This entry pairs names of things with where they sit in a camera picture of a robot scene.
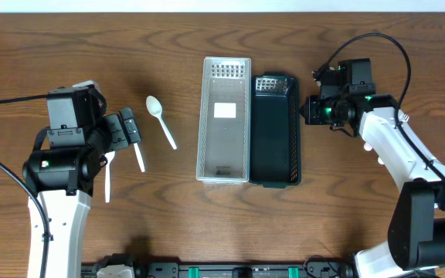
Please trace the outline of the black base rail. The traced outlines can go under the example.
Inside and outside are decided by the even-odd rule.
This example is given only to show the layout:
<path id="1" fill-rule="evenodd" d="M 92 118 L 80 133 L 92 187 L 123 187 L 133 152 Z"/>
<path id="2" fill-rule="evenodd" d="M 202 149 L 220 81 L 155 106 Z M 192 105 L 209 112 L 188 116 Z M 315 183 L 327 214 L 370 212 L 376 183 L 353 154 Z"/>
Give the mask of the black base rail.
<path id="1" fill-rule="evenodd" d="M 94 264 L 81 266 L 81 278 L 355 278 L 349 262 L 312 257 L 303 263 L 145 263 L 128 254 L 105 256 Z"/>

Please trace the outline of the dark green plastic basket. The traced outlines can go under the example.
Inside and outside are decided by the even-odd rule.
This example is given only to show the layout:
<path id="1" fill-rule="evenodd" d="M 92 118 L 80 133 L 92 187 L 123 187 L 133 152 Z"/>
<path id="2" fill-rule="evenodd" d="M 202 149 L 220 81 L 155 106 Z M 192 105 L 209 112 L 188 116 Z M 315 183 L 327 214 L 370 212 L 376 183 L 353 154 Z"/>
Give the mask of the dark green plastic basket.
<path id="1" fill-rule="evenodd" d="M 250 183 L 286 188 L 301 182 L 300 88 L 285 73 L 252 78 Z"/>

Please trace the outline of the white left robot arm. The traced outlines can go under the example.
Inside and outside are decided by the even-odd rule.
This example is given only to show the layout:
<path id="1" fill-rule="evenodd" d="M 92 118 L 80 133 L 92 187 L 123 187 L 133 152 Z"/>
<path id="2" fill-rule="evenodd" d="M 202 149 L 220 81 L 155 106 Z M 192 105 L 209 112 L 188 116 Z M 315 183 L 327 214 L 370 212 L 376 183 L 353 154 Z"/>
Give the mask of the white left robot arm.
<path id="1" fill-rule="evenodd" d="M 29 201 L 31 241 L 29 277 L 78 277 L 93 184 L 104 173 L 110 199 L 110 164 L 116 151 L 137 147 L 140 131 L 125 107 L 99 120 L 84 142 L 67 138 L 63 146 L 35 149 L 24 164 L 26 184 L 36 192 Z"/>

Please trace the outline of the clear plastic basket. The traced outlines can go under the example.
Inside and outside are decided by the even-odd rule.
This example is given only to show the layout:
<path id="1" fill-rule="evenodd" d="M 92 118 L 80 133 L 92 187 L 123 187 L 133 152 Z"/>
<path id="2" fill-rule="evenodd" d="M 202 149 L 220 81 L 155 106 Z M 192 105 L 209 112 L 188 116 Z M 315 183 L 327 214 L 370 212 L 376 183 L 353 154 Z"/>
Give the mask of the clear plastic basket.
<path id="1" fill-rule="evenodd" d="M 250 175 L 251 59 L 204 59 L 196 179 L 238 185 Z"/>

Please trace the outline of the white plastic spoon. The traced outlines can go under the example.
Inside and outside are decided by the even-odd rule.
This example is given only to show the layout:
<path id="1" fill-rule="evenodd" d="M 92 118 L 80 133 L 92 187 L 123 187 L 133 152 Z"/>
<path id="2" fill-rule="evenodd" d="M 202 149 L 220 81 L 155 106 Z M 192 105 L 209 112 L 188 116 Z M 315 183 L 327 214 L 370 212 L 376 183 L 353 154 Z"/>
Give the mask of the white plastic spoon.
<path id="1" fill-rule="evenodd" d="M 163 109 L 160 101 L 154 96 L 147 96 L 146 107 L 149 114 L 158 119 L 161 128 L 164 131 L 166 138 L 168 139 L 169 144 L 174 150 L 176 150 L 177 145 L 175 143 L 175 140 L 162 118 Z"/>
<path id="2" fill-rule="evenodd" d="M 139 166 L 141 172 L 145 172 L 146 169 L 145 169 L 145 165 L 144 165 L 144 159 L 142 157 L 141 149 L 140 149 L 138 143 L 134 143 L 134 152 L 135 152 L 135 155 L 136 155 L 136 158 L 138 161 L 138 166 Z"/>
<path id="3" fill-rule="evenodd" d="M 110 165 L 111 162 L 114 160 L 116 152 L 115 151 L 111 151 L 106 153 L 104 156 L 107 160 L 107 163 L 105 165 L 105 185 L 104 185 L 104 197 L 105 197 L 105 202 L 109 203 L 110 202 L 110 197 L 111 197 L 111 169 L 110 169 Z"/>

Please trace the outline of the white plastic fork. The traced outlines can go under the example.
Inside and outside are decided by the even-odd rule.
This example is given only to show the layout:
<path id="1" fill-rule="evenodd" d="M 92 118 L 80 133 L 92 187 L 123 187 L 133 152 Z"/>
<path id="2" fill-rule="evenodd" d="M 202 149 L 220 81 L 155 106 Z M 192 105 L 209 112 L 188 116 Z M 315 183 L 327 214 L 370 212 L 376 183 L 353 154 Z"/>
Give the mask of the white plastic fork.
<path id="1" fill-rule="evenodd" d="M 364 143 L 363 148 L 364 148 L 366 151 L 371 151 L 371 150 L 373 149 L 372 145 L 369 144 L 368 142 L 365 142 L 365 143 Z"/>
<path id="2" fill-rule="evenodd" d="M 375 150 L 379 155 L 379 163 L 386 167 L 406 166 L 413 155 L 400 129 L 409 116 L 402 111 L 395 112 L 391 107 L 376 108 L 374 111 L 378 118 L 375 137 L 379 146 Z"/>

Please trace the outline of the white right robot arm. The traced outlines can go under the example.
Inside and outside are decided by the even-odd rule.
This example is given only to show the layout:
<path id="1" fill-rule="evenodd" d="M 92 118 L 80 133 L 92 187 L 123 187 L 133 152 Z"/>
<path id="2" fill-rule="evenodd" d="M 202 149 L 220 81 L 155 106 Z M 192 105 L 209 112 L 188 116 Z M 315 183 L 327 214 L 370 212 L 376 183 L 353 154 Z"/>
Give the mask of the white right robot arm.
<path id="1" fill-rule="evenodd" d="M 445 266 L 445 165 L 415 135 L 390 95 L 308 97 L 306 124 L 350 124 L 399 189 L 388 239 L 354 256 L 357 277 L 408 277 Z"/>

